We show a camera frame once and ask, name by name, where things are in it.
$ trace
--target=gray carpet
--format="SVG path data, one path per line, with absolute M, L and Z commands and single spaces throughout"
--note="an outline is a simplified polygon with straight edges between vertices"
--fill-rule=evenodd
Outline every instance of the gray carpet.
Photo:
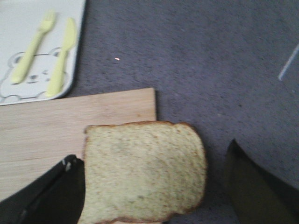
M 205 201 L 171 224 L 237 224 L 223 190 L 233 138 L 299 188 L 299 5 L 289 1 L 89 0 L 66 97 L 153 87 L 157 117 L 195 126 L 207 149 Z

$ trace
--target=bread slice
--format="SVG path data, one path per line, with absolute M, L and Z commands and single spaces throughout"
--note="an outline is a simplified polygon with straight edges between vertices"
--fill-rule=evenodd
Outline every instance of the bread slice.
M 89 126 L 85 132 L 86 195 L 79 224 L 162 222 L 201 202 L 207 161 L 187 123 Z

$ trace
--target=children's plate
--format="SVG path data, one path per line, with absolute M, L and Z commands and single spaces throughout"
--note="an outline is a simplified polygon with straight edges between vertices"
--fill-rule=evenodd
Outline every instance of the children's plate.
M 0 105 L 59 98 L 71 87 L 78 52 L 85 0 L 2 0 L 0 2 Z M 11 83 L 11 75 L 49 10 L 56 13 L 52 30 L 45 34 L 24 81 Z M 67 18 L 73 18 L 77 40 L 64 65 L 61 91 L 46 97 L 45 92 L 63 43 Z

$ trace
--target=bear face drawing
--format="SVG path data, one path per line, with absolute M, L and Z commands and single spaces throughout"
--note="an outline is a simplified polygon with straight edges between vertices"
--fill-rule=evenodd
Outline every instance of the bear face drawing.
M 11 83 L 14 67 L 17 66 L 24 52 L 13 55 L 9 61 L 9 69 L 0 81 L 0 103 L 46 98 L 51 72 L 57 61 L 60 48 L 55 48 L 48 54 L 35 55 L 30 70 L 25 79 L 19 84 Z M 64 83 L 68 75 L 64 73 Z

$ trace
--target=yellow fork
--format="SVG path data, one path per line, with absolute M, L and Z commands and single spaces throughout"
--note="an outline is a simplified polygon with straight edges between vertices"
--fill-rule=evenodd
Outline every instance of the yellow fork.
M 11 83 L 18 84 L 24 80 L 32 64 L 34 54 L 41 44 L 44 35 L 52 29 L 55 19 L 55 12 L 53 10 L 49 10 L 37 29 L 37 32 L 28 46 L 24 56 L 14 69 L 11 77 Z

